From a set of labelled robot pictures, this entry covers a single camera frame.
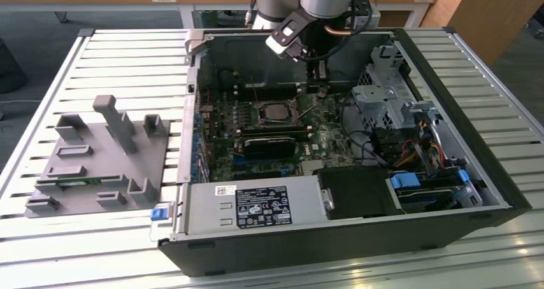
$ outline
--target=power supply label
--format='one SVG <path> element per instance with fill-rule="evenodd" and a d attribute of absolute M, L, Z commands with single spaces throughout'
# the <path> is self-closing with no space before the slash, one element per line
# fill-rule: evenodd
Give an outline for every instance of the power supply label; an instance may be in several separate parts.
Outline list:
<path fill-rule="evenodd" d="M 241 229 L 292 223 L 285 186 L 237 190 L 237 225 Z"/>

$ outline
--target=floor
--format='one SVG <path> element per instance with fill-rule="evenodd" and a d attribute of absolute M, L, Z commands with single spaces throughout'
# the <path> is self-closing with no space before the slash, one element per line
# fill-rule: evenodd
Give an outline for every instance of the floor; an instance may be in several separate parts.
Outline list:
<path fill-rule="evenodd" d="M 39 103 L 14 100 L 40 100 L 82 28 L 145 29 L 178 28 L 179 14 L 157 12 L 70 13 L 62 24 L 52 13 L 0 12 L 0 38 L 27 74 L 26 86 L 0 94 L 0 170 L 8 161 L 24 128 Z M 533 37 L 536 25 L 524 29 L 493 66 L 493 71 L 544 123 L 544 40 Z"/>

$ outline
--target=copper pipe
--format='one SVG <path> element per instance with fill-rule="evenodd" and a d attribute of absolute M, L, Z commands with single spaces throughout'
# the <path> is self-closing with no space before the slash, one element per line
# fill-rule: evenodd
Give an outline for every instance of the copper pipe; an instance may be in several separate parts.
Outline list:
<path fill-rule="evenodd" d="M 353 33 L 350 30 L 334 30 L 330 26 L 325 26 L 325 31 L 334 36 L 350 36 Z"/>

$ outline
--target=circuit board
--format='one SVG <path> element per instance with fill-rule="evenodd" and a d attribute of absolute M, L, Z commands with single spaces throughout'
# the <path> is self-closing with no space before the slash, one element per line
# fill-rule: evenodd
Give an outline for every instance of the circuit board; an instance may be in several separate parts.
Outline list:
<path fill-rule="evenodd" d="M 207 143 L 210 181 L 250 180 L 310 175 L 304 165 L 313 167 L 349 166 L 356 163 L 354 154 L 342 134 L 338 122 L 341 94 L 322 98 L 305 94 L 289 101 L 241 102 L 227 94 L 209 108 Z M 289 106 L 290 120 L 264 122 L 266 105 Z M 302 126 L 312 129 L 309 141 L 296 143 L 294 154 L 285 159 L 249 160 L 237 152 L 237 129 L 258 129 L 264 125 Z"/>

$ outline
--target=metal slatted table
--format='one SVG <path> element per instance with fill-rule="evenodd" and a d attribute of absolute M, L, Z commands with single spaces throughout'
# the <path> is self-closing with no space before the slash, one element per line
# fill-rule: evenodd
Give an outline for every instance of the metal slatted table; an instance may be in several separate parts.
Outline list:
<path fill-rule="evenodd" d="M 149 210 L 24 218 L 24 203 L 58 139 L 52 126 L 71 112 L 86 122 L 103 121 L 91 107 L 98 94 L 114 94 L 133 120 L 147 113 L 173 120 L 161 200 L 177 195 L 186 31 L 96 31 L 74 44 L 0 176 L 0 287 L 525 288 L 544 281 L 542 126 L 456 34 L 408 32 L 533 211 L 439 250 L 197 279 L 155 249 Z M 412 79 L 428 97 L 417 76 Z"/>

